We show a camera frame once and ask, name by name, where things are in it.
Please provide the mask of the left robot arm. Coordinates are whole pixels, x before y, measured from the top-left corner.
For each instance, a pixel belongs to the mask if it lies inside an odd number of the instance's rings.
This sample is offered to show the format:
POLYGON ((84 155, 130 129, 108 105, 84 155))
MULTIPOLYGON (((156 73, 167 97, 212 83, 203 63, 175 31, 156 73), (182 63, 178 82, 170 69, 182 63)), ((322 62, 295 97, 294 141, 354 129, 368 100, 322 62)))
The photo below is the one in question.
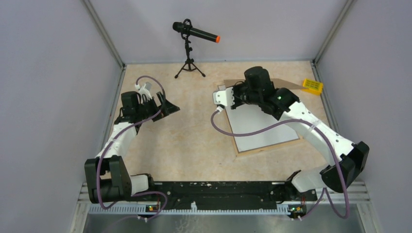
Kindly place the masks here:
POLYGON ((154 198, 156 188, 152 176, 148 173, 131 176, 124 158, 144 122, 155 122, 180 110, 166 99, 165 91, 156 95, 160 105, 153 98, 136 91, 121 94, 122 107, 114 121, 111 136, 95 158, 85 162, 88 195, 92 203, 130 200, 134 194, 146 201, 154 198))

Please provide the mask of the brown cardboard backing board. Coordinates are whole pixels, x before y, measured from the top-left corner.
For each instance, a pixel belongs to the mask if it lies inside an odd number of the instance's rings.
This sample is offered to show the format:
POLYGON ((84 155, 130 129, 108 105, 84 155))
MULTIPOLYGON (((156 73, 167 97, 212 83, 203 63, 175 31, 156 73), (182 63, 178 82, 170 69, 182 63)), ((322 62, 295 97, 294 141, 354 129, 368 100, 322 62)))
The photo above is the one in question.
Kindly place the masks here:
MULTIPOLYGON (((233 80, 224 80, 223 83, 226 87, 230 87, 235 85, 237 82, 244 82, 245 79, 233 79, 233 80)), ((271 81, 274 83, 275 88, 287 88, 290 90, 305 90, 307 89, 306 87, 303 87, 302 85, 291 83, 286 80, 282 79, 271 79, 271 81)))

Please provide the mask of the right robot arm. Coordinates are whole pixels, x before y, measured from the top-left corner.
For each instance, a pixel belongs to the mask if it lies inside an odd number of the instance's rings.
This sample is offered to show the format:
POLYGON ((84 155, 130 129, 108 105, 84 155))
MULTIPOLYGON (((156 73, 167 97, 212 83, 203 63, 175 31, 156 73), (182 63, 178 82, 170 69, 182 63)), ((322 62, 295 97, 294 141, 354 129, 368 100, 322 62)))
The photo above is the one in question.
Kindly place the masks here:
POLYGON ((258 106, 262 112, 295 130, 326 160, 324 166, 293 174, 291 183, 285 186, 286 196, 298 200, 304 192, 315 188, 347 192, 365 167, 369 146, 339 135, 312 114, 291 90, 275 87, 269 72, 263 67, 249 68, 244 76, 244 81, 230 87, 231 109, 243 104, 258 106))

